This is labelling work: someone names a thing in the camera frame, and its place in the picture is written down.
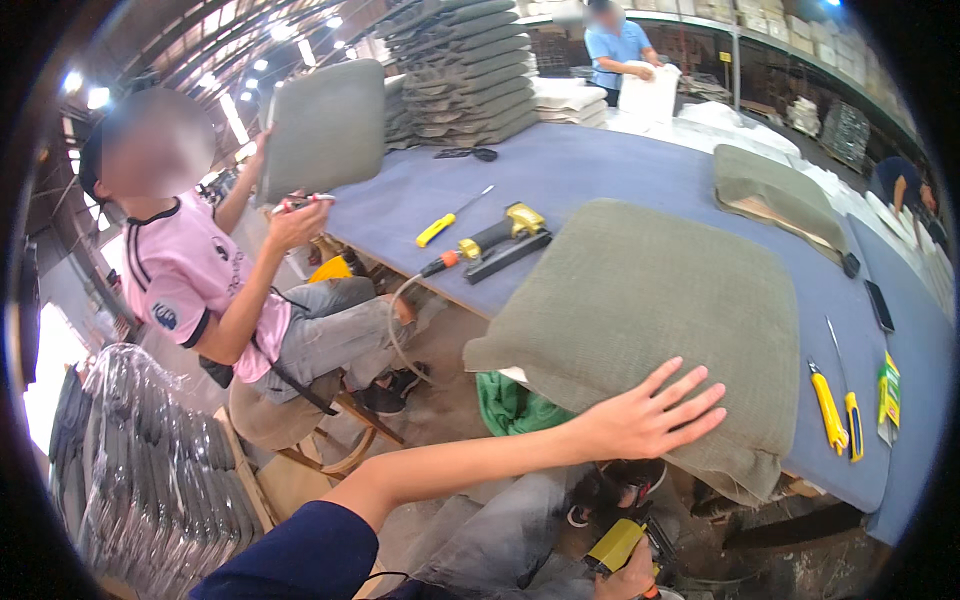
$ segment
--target jersey logo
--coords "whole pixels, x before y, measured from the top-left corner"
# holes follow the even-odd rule
[[[157,300],[150,311],[154,313],[154,319],[161,327],[171,331],[177,328],[177,310],[172,302],[166,299]]]
[[[220,254],[221,260],[227,262],[230,259],[230,255],[227,252],[227,242],[224,241],[222,237],[214,235],[210,238],[213,240],[213,249]]]

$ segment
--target pink jersey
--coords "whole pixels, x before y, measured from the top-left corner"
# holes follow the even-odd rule
[[[146,221],[130,218],[127,223],[122,281],[133,314],[184,348],[194,347],[210,315],[223,317],[250,276],[252,262],[214,223],[213,208],[193,194]],[[256,342],[272,361],[289,323],[289,302],[268,296]],[[270,363],[252,344],[233,365],[246,383],[269,370]]]

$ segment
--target person in dark shirt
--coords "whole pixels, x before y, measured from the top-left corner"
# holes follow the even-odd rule
[[[935,244],[944,245],[947,242],[944,227],[937,221],[937,201],[933,198],[930,185],[920,170],[906,158],[891,156],[878,162],[867,190],[884,204],[892,206],[898,219],[905,205],[910,209],[918,244],[918,223],[924,225]]]
[[[412,578],[381,598],[635,598],[654,584],[646,539],[607,580],[580,573],[526,589],[553,544],[557,516],[563,514],[557,508],[569,487],[563,480],[574,474],[541,469],[659,457],[720,424],[727,412],[713,405],[726,391],[722,384],[685,399],[706,380],[706,367],[660,389],[682,362],[680,357],[667,361],[636,388],[551,429],[372,457],[322,500],[307,502],[208,575],[190,597],[349,600],[371,574],[376,532],[393,509],[531,473],[469,520]]]

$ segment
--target yellow screwdriver handle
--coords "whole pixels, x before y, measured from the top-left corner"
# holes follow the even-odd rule
[[[856,395],[847,392],[844,397],[847,407],[847,423],[850,425],[850,462],[855,463],[863,458],[863,429],[860,427],[860,408],[856,405]]]
[[[833,401],[833,394],[830,393],[827,378],[822,373],[816,372],[810,376],[810,381],[813,382],[813,389],[816,390],[817,400],[820,402],[820,412],[824,416],[827,441],[836,449],[839,456],[843,454],[843,449],[847,447],[850,437],[840,422],[840,415],[837,413],[837,406]]]
[[[443,231],[445,228],[453,225],[453,222],[457,220],[456,215],[452,212],[446,213],[440,219],[437,219],[433,222],[433,225],[423,230],[423,233],[417,236],[417,245],[421,248],[425,248],[427,244],[430,243],[438,233]]]

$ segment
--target black collar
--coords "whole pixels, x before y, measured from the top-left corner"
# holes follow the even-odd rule
[[[152,223],[153,221],[156,221],[157,219],[166,219],[167,217],[172,217],[175,214],[177,214],[178,210],[180,210],[180,198],[174,197],[174,200],[177,201],[177,203],[174,204],[173,208],[167,208],[163,212],[158,212],[156,215],[147,219],[146,221],[142,221],[140,219],[134,219],[133,217],[128,217],[127,223],[131,225],[149,225],[150,223]]]

